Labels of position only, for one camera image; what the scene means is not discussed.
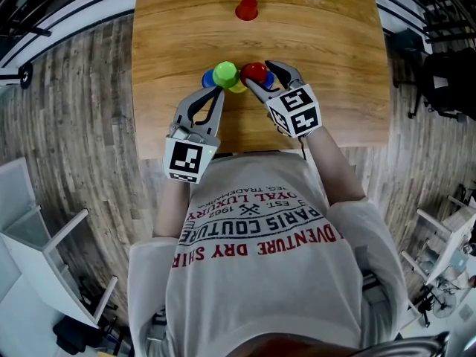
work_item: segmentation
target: forearm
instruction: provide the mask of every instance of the forearm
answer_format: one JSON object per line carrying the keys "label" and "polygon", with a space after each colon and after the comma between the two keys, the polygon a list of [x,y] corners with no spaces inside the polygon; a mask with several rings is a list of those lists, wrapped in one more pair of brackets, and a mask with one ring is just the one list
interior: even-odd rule
{"label": "forearm", "polygon": [[360,182],[327,129],[322,126],[312,131],[306,140],[329,204],[363,199]]}
{"label": "forearm", "polygon": [[153,236],[179,238],[189,201],[190,184],[167,178],[155,218]]}

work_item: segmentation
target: wooden table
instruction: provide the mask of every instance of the wooden table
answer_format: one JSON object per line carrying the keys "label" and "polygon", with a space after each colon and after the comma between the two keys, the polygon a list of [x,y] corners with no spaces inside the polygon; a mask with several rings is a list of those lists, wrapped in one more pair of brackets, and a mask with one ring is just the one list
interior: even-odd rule
{"label": "wooden table", "polygon": [[[235,17],[240,0],[137,0],[132,85],[139,157],[158,158],[179,102],[221,61],[279,60],[296,67],[339,146],[387,143],[389,77],[375,0],[258,0],[258,17]],[[289,149],[248,90],[226,91],[219,152]]]}

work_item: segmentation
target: caster wheel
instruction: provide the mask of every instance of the caster wheel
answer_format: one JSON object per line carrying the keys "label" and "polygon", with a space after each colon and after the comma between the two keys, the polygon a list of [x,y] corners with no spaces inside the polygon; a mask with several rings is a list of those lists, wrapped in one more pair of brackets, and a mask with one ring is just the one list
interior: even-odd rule
{"label": "caster wheel", "polygon": [[31,83],[31,79],[33,78],[33,65],[31,63],[25,63],[19,70],[20,76],[20,86],[22,89],[28,89],[28,86]]}
{"label": "caster wheel", "polygon": [[458,123],[465,123],[466,122],[466,115],[456,114],[456,120],[457,120]]}

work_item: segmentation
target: gray wood plank floor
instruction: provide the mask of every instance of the gray wood plank floor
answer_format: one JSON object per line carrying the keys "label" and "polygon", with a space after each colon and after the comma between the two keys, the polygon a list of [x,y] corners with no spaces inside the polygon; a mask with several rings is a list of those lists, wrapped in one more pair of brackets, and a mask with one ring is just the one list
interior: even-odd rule
{"label": "gray wood plank floor", "polygon": [[[151,237],[163,182],[160,162],[139,161],[135,148],[132,19],[107,22],[59,44],[34,61],[28,90],[12,86],[0,96],[0,164],[26,157],[51,234],[89,210],[59,251],[72,274],[86,277],[93,290],[118,276],[112,301],[124,323],[129,248]],[[394,73],[408,75],[403,61],[389,62]],[[446,195],[476,178],[476,126],[429,114],[423,106],[409,120],[416,89],[389,89],[388,146],[343,152],[399,251],[416,252],[427,237],[417,208],[447,216]],[[413,296],[421,281],[404,267]]]}

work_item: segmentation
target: red cup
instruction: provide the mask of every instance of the red cup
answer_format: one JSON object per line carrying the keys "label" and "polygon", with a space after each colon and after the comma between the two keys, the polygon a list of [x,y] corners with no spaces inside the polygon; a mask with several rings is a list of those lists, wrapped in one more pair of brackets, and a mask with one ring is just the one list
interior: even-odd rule
{"label": "red cup", "polygon": [[267,73],[268,69],[262,63],[249,63],[242,67],[241,72],[239,73],[239,78],[241,79],[241,83],[245,86],[246,78],[264,85]]}
{"label": "red cup", "polygon": [[235,10],[238,19],[243,21],[251,21],[258,16],[257,0],[242,0]]}

